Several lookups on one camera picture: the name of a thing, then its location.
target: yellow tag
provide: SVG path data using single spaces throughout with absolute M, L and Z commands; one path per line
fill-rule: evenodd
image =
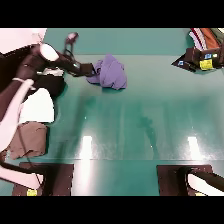
M 27 196 L 37 196 L 37 190 L 28 189 Z
M 195 195 L 196 195 L 196 196 L 205 196 L 204 194 L 199 193 L 199 192 L 198 192 L 198 193 L 195 193 Z
M 201 67 L 202 70 L 213 69 L 212 59 L 200 61 L 200 67 Z

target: glossy green surface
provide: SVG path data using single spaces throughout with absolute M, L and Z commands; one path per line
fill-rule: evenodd
M 87 54 L 76 59 L 95 63 L 112 53 L 128 87 L 103 89 L 66 74 L 47 154 L 32 161 L 75 163 L 72 195 L 158 195 L 157 164 L 209 163 L 224 176 L 223 72 L 171 66 L 193 46 L 186 29 L 48 29 L 45 42 L 61 50 L 72 31 L 80 34 L 76 52 Z M 11 190 L 0 182 L 0 195 Z

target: sticker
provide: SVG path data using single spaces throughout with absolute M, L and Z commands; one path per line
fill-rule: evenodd
M 178 65 L 184 65 L 184 62 L 183 61 L 179 61 Z
M 202 70 L 213 69 L 212 59 L 200 61 L 200 67 L 201 67 Z
M 195 195 L 196 195 L 196 196 L 205 196 L 204 194 L 199 193 L 199 192 L 198 192 L 198 193 L 195 193 Z
M 28 189 L 26 192 L 27 196 L 37 196 L 37 190 Z
M 212 58 L 212 55 L 211 54 L 206 54 L 205 59 L 209 59 L 209 58 Z

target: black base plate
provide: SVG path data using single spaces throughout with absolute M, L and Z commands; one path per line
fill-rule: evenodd
M 42 188 L 37 190 L 37 196 L 71 196 L 74 164 L 29 163 L 23 162 L 19 167 L 44 174 Z M 28 188 L 14 184 L 12 196 L 27 196 Z
M 198 168 L 200 171 L 213 173 L 211 165 L 158 165 L 157 174 L 160 196 L 182 196 L 177 181 L 180 167 Z

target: orange cloth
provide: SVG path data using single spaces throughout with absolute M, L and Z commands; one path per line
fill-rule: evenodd
M 216 41 L 213 33 L 210 31 L 209 28 L 200 28 L 200 30 L 204 35 L 205 42 L 206 42 L 206 45 L 207 45 L 208 49 L 219 48 L 219 44 Z

